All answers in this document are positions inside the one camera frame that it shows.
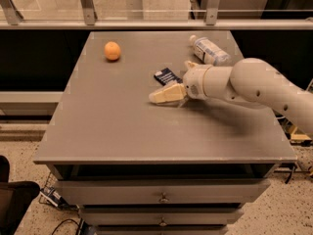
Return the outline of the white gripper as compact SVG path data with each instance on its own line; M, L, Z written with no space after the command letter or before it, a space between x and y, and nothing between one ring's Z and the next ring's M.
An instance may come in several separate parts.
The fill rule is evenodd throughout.
M152 92L149 100L154 104L180 101L188 95L192 99L205 100L207 96L203 89L203 80L211 65L199 65L192 61L185 61L187 69L183 75L183 84L168 83L162 88Z

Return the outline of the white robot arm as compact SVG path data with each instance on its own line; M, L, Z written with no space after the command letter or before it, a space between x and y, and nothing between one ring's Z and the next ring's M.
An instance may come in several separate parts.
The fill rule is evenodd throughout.
M182 81L171 81L149 95L154 104L187 97L210 98L248 108L269 107L286 117L308 136L313 135L313 94L287 80L268 63L242 59L231 67L187 61Z

